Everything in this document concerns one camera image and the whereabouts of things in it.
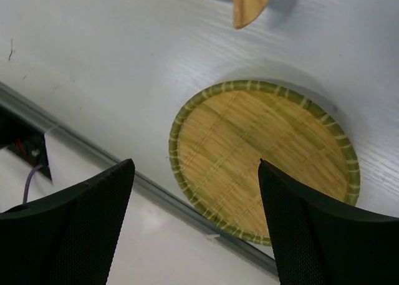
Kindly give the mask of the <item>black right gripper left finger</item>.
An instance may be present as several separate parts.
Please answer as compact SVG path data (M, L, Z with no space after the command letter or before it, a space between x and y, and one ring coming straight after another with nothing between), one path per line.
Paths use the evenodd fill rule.
M106 284L134 176L126 159L1 213L1 284Z

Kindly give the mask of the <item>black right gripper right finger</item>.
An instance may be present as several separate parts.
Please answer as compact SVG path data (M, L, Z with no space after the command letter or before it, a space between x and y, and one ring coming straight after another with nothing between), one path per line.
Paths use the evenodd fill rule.
M335 200L261 160L281 284L398 284L398 218Z

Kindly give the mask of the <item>round green-rimmed bamboo plate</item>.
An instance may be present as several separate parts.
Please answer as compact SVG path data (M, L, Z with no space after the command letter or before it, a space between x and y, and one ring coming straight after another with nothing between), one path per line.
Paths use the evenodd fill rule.
M360 193L357 154L329 111L292 89L260 80L212 85L177 113L171 169L190 203L245 241L271 243L257 168L266 160L350 205Z

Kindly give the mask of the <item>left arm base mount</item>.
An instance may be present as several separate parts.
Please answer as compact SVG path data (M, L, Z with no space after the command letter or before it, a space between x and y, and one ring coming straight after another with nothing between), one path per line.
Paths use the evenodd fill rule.
M6 148L52 180L44 132L1 106L1 149Z

